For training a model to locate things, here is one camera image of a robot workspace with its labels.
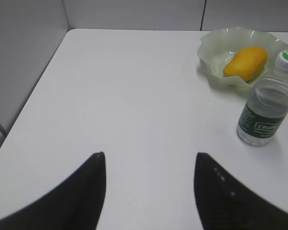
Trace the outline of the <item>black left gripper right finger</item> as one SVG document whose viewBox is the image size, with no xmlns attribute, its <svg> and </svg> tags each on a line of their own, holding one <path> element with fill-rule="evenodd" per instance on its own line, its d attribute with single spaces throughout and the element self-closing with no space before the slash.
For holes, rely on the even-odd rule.
<svg viewBox="0 0 288 230">
<path fill-rule="evenodd" d="M 288 213 L 258 196 L 209 154 L 196 155 L 194 197 L 205 230 L 288 230 Z"/>
</svg>

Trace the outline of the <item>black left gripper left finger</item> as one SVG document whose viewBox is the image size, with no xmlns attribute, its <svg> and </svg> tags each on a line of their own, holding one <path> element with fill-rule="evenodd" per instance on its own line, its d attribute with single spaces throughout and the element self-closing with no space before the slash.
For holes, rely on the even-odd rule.
<svg viewBox="0 0 288 230">
<path fill-rule="evenodd" d="M 106 193 L 106 159 L 92 154 L 37 201 L 0 219 L 0 230 L 95 230 Z"/>
</svg>

